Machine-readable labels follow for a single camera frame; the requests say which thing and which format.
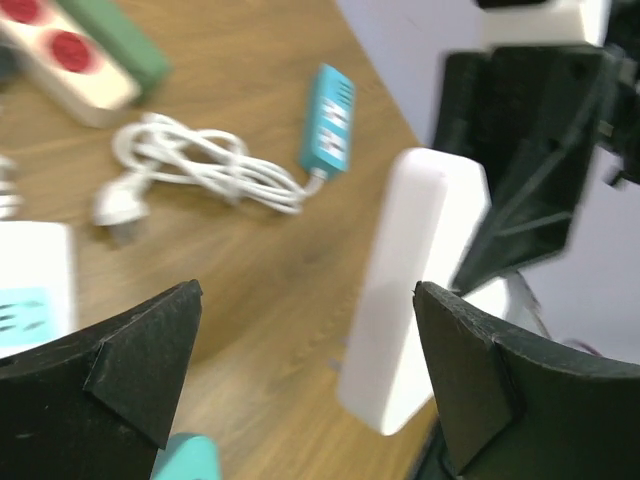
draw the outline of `wooden tabletop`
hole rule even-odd
[[[118,3],[175,67],[146,109],[233,132],[301,183],[311,80],[320,63],[341,70],[357,87],[352,168],[295,217],[156,184],[145,228],[118,249],[90,217],[97,189],[121,171],[113,130],[79,126],[20,79],[2,99],[0,148],[19,166],[20,218],[74,228],[81,324],[196,278],[204,313],[174,426],[215,440],[225,480],[403,479],[432,409],[379,436],[337,403],[329,367],[344,348],[387,173],[417,144],[371,63],[330,0]]]

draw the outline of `cable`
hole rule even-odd
[[[228,147],[217,142],[226,142]],[[189,159],[185,150],[193,147],[213,163]],[[142,196],[154,181],[200,185],[232,205],[247,197],[278,212],[297,214],[304,200],[316,194],[327,178],[325,172],[314,169],[308,184],[300,186],[284,168],[249,156],[246,144],[236,135],[221,130],[191,130],[157,113],[147,113],[141,122],[116,132],[112,149],[128,171],[98,193],[94,222],[115,227],[114,233],[120,237],[121,227],[148,215]],[[164,165],[182,174],[159,171]]]
[[[15,193],[15,185],[8,180],[9,172],[15,170],[15,164],[0,155],[0,220],[15,215],[22,198]]]

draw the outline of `power outlet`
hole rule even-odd
[[[75,331],[71,229],[0,222],[0,358]]]
[[[0,290],[0,349],[41,344],[56,338],[44,288]]]

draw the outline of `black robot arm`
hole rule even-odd
[[[431,147],[479,162],[492,205],[455,276],[460,294],[564,250],[596,146],[620,158],[612,186],[640,183],[639,27],[640,2],[620,1],[604,48],[447,55]]]

